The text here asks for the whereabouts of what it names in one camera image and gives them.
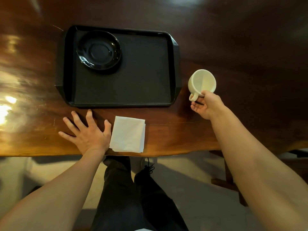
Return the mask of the person's left hand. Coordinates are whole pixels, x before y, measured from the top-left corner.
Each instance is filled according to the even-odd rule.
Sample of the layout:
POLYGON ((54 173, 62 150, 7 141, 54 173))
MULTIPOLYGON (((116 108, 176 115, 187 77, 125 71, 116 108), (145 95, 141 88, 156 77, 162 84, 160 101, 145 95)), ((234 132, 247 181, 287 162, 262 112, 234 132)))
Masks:
MULTIPOLYGON (((63 121, 71 131, 71 124, 74 124, 74 122, 72 123, 67 117, 64 117, 63 121)), ((86 121, 88 124, 86 132, 72 132, 74 134, 73 136, 76 137, 75 143, 73 144, 76 145, 82 155, 96 152, 104 156, 109 149, 110 140, 106 139, 103 132, 99 129, 91 109, 87 111, 86 121)))

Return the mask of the person's right hand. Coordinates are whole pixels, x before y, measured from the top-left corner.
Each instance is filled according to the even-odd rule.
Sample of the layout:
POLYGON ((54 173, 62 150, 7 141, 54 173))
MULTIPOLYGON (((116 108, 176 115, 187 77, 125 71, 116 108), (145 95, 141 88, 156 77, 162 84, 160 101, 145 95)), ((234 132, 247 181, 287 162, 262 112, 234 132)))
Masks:
POLYGON ((211 120, 212 117, 221 113, 226 106, 221 98, 215 94, 215 97, 198 97, 195 102, 191 102, 190 108, 203 119, 211 120))

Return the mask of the white ceramic cup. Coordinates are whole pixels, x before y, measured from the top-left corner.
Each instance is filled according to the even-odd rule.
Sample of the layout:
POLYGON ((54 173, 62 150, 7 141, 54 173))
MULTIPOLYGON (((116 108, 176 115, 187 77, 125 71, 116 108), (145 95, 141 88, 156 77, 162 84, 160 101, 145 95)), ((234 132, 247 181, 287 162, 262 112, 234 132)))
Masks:
POLYGON ((188 90, 191 93, 189 101, 195 102, 198 97, 204 97, 202 91, 212 93, 216 90, 217 82, 212 73, 205 69, 195 71, 188 81, 188 90))

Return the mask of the person's right forearm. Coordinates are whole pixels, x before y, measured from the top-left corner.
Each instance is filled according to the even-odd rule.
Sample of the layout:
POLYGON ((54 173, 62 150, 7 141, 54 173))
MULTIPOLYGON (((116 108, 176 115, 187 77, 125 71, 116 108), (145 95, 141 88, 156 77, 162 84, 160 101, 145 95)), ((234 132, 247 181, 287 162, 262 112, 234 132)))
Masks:
POLYGON ((308 184, 223 106, 210 121, 234 181, 268 231, 308 231, 308 184))

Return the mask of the person's left forearm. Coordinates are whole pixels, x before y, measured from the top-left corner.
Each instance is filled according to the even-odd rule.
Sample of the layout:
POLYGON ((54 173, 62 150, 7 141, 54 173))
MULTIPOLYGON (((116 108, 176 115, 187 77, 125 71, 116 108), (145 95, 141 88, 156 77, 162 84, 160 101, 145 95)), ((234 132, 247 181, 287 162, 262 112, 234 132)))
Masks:
POLYGON ((0 231, 72 231, 105 152, 87 150, 73 166, 23 198, 0 220, 0 231))

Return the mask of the white folded napkin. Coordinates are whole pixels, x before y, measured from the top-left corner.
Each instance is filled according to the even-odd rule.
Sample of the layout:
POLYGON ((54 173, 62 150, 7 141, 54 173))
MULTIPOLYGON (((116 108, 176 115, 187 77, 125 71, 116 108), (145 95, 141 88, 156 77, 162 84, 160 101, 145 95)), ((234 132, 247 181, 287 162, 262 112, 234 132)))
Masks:
POLYGON ((145 120, 116 116, 111 135, 110 148, 115 152, 144 151, 145 120))

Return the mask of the person's black laced shoe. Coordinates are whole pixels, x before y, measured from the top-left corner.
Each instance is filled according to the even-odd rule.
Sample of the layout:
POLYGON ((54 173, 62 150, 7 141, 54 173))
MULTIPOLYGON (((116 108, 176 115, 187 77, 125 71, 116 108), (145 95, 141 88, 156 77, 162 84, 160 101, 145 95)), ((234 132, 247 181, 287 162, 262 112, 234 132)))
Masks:
POLYGON ((149 163, 142 166, 141 171, 135 175, 134 183, 137 185, 153 183, 154 180, 151 177, 151 174, 155 169, 154 165, 154 163, 149 163))

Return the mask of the black plastic serving tray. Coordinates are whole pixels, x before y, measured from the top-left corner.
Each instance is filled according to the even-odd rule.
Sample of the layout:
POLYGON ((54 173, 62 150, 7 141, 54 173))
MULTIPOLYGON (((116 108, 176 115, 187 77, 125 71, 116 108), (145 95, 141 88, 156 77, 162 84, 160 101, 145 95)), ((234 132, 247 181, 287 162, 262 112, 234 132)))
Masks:
POLYGON ((170 106, 182 88, 179 45, 165 31, 73 25, 60 35, 55 87, 77 108, 170 106), (93 30, 120 42, 122 58, 109 70, 88 68, 76 53, 78 40, 93 30))

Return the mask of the black glossy saucer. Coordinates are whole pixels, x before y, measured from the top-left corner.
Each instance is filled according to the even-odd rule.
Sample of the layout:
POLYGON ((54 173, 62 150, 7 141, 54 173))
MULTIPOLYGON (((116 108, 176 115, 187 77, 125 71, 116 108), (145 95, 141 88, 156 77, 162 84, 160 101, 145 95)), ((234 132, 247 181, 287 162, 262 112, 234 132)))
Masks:
POLYGON ((115 67, 122 58, 118 39, 102 30, 85 33, 77 42, 76 53, 85 66, 101 71, 115 67))

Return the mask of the person's black trousers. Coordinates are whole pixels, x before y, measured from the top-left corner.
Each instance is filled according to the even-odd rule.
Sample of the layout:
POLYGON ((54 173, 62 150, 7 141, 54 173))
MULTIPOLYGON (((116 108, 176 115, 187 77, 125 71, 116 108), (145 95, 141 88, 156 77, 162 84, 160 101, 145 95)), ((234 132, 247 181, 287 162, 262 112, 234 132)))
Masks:
MULTIPOLYGON (((108 155, 91 231, 189 231, 173 200, 155 182, 137 185, 128 156, 108 155)), ((141 168, 153 163, 141 160, 141 168)))

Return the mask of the dark wooden table leg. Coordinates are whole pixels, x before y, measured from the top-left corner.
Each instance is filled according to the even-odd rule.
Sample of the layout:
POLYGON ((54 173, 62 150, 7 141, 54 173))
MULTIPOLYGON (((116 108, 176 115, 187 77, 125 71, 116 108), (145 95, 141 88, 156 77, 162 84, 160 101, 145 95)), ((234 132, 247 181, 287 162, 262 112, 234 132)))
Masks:
POLYGON ((231 174, 231 171, 229 170, 229 167, 225 159, 224 159, 224 165, 225 165, 225 180, 218 179, 218 178, 212 178, 211 184, 238 192, 240 204, 245 207, 248 207, 246 200, 244 199, 243 195, 241 194, 240 190, 238 189, 237 185, 235 184, 233 180, 233 176, 231 174))

